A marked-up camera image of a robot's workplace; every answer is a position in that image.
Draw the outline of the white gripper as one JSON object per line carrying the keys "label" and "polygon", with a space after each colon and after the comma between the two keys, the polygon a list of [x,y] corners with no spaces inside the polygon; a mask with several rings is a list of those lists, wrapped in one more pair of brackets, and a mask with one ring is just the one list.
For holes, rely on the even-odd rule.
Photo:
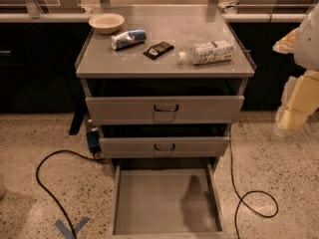
{"label": "white gripper", "polygon": [[290,31],[272,47],[280,54],[293,54],[297,65],[306,71],[285,84],[281,106],[275,117],[274,133],[285,137],[300,129],[319,109],[319,15],[310,13],[299,29]]}

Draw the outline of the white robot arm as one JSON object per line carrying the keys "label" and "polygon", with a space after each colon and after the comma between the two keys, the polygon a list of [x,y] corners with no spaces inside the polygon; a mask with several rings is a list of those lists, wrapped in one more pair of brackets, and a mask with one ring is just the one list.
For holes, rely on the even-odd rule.
{"label": "white robot arm", "polygon": [[300,77],[289,77],[275,117],[274,133],[285,137],[300,129],[319,109],[319,4],[313,6],[298,28],[273,46],[280,54],[292,54],[305,69]]}

